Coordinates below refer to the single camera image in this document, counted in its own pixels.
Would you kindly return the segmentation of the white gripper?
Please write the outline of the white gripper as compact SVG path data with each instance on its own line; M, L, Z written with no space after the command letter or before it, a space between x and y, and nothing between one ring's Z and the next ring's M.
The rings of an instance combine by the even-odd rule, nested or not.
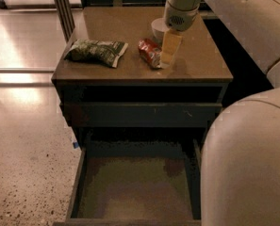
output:
M183 10L175 8L169 1L166 2L163 18L165 25L170 29L164 33L163 37L159 61L162 69L172 65L174 55L179 49L183 37L178 31L184 32L188 30L192 26L197 13L198 7Z

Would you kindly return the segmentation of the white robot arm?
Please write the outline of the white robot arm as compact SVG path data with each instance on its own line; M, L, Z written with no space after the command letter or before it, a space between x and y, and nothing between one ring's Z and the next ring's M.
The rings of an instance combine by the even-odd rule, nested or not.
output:
M166 0L166 25L187 30L200 1L272 84L211 125L201 159L201 225L280 226L280 0Z

